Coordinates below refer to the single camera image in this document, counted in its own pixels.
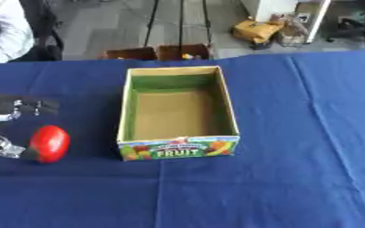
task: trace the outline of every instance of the box label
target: box label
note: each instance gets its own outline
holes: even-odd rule
[[[124,160],[174,159],[188,157],[209,157],[231,155],[238,139],[221,138],[182,139],[169,142],[121,143],[119,149]]]

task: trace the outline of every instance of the person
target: person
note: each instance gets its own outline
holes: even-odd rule
[[[33,44],[33,32],[20,1],[0,0],[0,63],[20,58]]]

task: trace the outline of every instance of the small box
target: small box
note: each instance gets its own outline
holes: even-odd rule
[[[128,59],[128,60],[141,60],[141,61],[155,61],[157,59],[157,55],[153,47],[146,46],[132,49],[108,50],[106,52],[103,52],[99,59],[103,60]]]
[[[123,160],[232,155],[239,130],[220,67],[128,70]]]
[[[204,44],[182,45],[181,52],[178,45],[160,45],[157,53],[160,61],[181,61],[183,54],[198,56],[201,60],[208,60],[211,57],[209,49]]]

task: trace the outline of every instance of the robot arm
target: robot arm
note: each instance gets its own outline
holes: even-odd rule
[[[19,118],[23,113],[41,112],[57,114],[59,104],[49,100],[36,99],[28,96],[0,95],[0,122]]]
[[[59,104],[28,96],[0,94],[0,122],[11,121],[23,114],[57,114]],[[10,159],[29,157],[41,162],[54,162],[62,157],[69,147],[69,136],[57,126],[45,126],[33,135],[30,147],[14,145],[0,135],[0,156]]]

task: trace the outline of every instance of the white cabinet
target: white cabinet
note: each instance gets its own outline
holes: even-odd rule
[[[298,0],[241,0],[257,21],[268,21],[274,13],[294,12]]]

